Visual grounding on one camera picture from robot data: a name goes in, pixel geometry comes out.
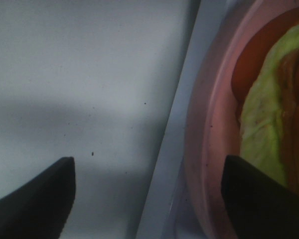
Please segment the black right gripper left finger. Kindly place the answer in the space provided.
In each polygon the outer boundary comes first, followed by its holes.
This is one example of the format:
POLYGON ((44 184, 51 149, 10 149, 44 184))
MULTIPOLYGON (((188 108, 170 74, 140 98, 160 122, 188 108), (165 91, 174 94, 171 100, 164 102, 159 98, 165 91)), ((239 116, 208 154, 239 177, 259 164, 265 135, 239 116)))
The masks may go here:
POLYGON ((0 239, 57 239, 76 195, 73 157, 62 157, 0 199, 0 239))

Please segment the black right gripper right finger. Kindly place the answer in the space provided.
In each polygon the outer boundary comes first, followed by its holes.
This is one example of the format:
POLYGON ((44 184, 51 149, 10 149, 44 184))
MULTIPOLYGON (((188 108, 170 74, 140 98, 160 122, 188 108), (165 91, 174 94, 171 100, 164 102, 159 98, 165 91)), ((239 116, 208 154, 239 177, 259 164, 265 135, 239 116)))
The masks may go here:
POLYGON ((240 239, 299 239, 299 196, 235 155, 225 159, 221 195, 240 239))

